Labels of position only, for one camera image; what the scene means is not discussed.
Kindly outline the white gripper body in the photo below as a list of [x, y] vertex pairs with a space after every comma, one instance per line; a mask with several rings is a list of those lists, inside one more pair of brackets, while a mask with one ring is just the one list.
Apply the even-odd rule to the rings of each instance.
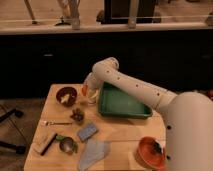
[[95, 77], [93, 73], [89, 73], [83, 85], [88, 85], [88, 94], [95, 94], [101, 88], [102, 82]]

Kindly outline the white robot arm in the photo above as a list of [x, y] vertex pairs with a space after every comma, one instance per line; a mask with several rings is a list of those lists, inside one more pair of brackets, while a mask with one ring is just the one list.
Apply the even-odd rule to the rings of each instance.
[[83, 95], [100, 89], [104, 82], [123, 90], [162, 116], [166, 171], [212, 171], [213, 101], [198, 92], [176, 94], [118, 69], [114, 57], [95, 63], [83, 83]]

